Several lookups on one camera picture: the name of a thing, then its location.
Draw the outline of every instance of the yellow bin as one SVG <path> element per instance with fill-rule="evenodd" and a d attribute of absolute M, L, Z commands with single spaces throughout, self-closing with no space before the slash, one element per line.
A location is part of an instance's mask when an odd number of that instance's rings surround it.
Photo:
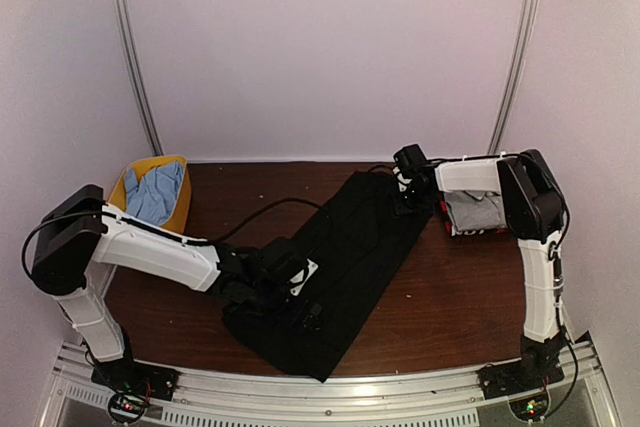
<path fill-rule="evenodd" d="M 169 220 L 162 225 L 162 228 L 182 234 L 184 232 L 184 226 L 187 224 L 187 216 L 189 215 L 189 204 L 191 203 L 191 180 L 189 179 L 189 171 L 187 170 L 187 159 L 181 155 L 150 157 L 148 159 L 137 160 L 136 162 L 129 164 L 120 176 L 116 187 L 113 189 L 111 197 L 109 197 L 109 203 L 123 211 L 127 210 L 127 192 L 124 188 L 124 175 L 127 170 L 135 170 L 136 177 L 140 180 L 144 174 L 154 167 L 169 164 L 175 160 L 184 165 L 184 177 L 182 179 L 182 186 L 180 187 L 178 201 L 173 208 L 173 213 Z"/>

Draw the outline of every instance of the blue cloth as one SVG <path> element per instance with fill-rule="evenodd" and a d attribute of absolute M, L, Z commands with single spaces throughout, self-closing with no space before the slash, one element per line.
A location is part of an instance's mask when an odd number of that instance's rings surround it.
<path fill-rule="evenodd" d="M 173 214 L 180 195 L 184 165 L 177 160 L 154 167 L 140 182 L 133 169 L 124 176 L 127 214 L 154 225 L 162 225 Z"/>

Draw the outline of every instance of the black cloth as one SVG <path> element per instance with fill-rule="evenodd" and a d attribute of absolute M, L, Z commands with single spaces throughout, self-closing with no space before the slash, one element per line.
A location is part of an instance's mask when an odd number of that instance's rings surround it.
<path fill-rule="evenodd" d="M 232 335 L 283 372 L 324 382 L 433 214 L 394 216 L 395 184 L 388 174 L 354 173 L 292 238 L 319 266 L 300 295 L 272 314 L 228 306 Z"/>

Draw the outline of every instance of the wooden table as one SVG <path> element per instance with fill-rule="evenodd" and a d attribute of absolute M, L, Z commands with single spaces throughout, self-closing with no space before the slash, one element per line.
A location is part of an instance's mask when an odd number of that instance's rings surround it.
<path fill-rule="evenodd" d="M 323 203 L 369 164 L 194 164 L 186 233 L 214 238 L 281 197 Z M 283 205 L 230 239 L 262 246 L 313 214 Z M 525 300 L 520 254 L 507 234 L 449 238 L 436 215 L 334 375 L 419 372 L 519 356 Z M 168 280 L 118 269 L 107 295 L 115 319 L 146 361 L 249 374 L 275 368 L 221 322 L 225 301 Z"/>

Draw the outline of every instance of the yellow container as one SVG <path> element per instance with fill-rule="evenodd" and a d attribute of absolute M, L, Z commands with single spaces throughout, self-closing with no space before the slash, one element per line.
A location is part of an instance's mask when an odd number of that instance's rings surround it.
<path fill-rule="evenodd" d="M 184 227 L 187 224 L 189 205 L 191 204 L 191 180 L 189 179 L 189 171 L 187 170 L 187 159 L 181 155 L 150 157 L 148 159 L 137 160 L 136 162 L 129 164 L 113 189 L 111 197 L 109 197 L 109 203 L 123 211 L 127 210 L 127 192 L 124 188 L 124 175 L 127 170 L 133 169 L 136 172 L 136 177 L 140 180 L 144 174 L 154 167 L 169 164 L 175 160 L 184 165 L 184 177 L 182 179 L 182 186 L 180 187 L 178 201 L 173 208 L 173 213 L 169 220 L 162 225 L 162 228 L 182 234 L 184 232 Z"/>

